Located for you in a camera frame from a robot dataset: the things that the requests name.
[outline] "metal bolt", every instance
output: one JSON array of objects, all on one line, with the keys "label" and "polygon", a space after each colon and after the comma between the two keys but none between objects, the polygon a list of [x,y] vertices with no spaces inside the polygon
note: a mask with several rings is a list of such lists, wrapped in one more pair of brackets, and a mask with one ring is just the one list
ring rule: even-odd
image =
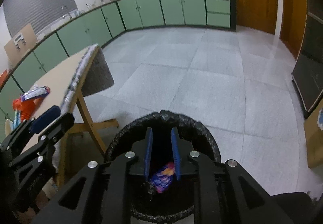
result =
[{"label": "metal bolt", "polygon": [[198,151],[191,151],[190,152],[190,156],[191,157],[199,157],[200,156],[200,153]]},{"label": "metal bolt", "polygon": [[237,166],[237,161],[233,160],[233,159],[230,159],[228,160],[228,166],[230,167],[236,167]]},{"label": "metal bolt", "polygon": [[95,168],[98,165],[96,161],[90,161],[88,162],[88,167],[89,168]]},{"label": "metal bolt", "polygon": [[132,151],[129,151],[125,154],[126,158],[133,158],[136,154]]}]

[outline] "table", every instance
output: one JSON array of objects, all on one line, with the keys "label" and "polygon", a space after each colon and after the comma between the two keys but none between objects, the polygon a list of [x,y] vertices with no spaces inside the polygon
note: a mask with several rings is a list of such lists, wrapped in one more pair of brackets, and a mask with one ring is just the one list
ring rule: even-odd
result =
[{"label": "table", "polygon": [[[104,156],[107,148],[97,130],[119,126],[116,119],[100,123],[93,122],[84,101],[84,96],[109,88],[114,84],[114,81],[105,62],[101,47],[96,44],[67,58],[43,75],[35,84],[48,86],[50,94],[44,99],[33,117],[39,117],[53,105],[61,108],[61,115],[72,113],[76,104],[84,121],[84,123],[76,123],[56,145],[58,147],[56,152],[59,155],[56,184],[62,186],[65,180],[68,136],[88,131],[96,147]],[[39,134],[35,134],[23,151],[35,145],[38,142],[38,136]]]}]

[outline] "wet wipes package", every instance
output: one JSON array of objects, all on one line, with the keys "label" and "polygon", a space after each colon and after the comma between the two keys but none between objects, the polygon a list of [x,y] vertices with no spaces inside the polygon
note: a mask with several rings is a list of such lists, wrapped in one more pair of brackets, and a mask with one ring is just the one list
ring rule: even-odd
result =
[{"label": "wet wipes package", "polygon": [[169,187],[174,174],[174,162],[169,162],[151,177],[150,182],[154,185],[157,193],[162,193]]}]

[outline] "wooden table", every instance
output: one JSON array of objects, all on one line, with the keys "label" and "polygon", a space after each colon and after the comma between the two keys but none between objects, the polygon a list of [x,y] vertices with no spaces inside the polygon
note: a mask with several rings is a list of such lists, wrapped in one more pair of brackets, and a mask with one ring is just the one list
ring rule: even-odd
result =
[{"label": "wooden table", "polygon": [[[81,91],[99,50],[101,50],[101,48],[98,45],[85,48],[61,62],[35,82],[38,86],[48,86],[50,88],[50,94],[44,99],[33,117],[39,117],[53,105],[57,105],[61,108],[61,115],[64,113],[72,113],[76,104],[84,121],[84,123],[76,123],[58,142],[60,144],[59,171],[57,176],[58,186],[62,186],[64,184],[66,147],[67,137],[69,134],[82,133],[85,131],[89,132],[91,138],[96,144],[96,147],[102,156],[104,156],[107,147],[97,132],[97,129],[119,126],[116,119],[100,123],[93,122]],[[23,151],[35,145],[37,142],[38,134],[35,134]]]}]

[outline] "floor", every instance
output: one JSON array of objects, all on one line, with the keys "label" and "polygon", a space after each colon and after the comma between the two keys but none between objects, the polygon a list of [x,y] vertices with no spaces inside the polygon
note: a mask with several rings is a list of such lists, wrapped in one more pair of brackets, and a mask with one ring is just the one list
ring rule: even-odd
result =
[{"label": "floor", "polygon": [[[167,109],[202,121],[222,157],[237,160],[270,194],[323,192],[323,167],[310,170],[302,109],[291,83],[295,60],[275,36],[162,28],[123,34],[103,49],[115,85],[86,97],[93,120],[120,128]],[[81,120],[78,111],[75,116]],[[106,144],[117,129],[102,130]],[[73,138],[80,169],[100,155],[90,137]]]}]

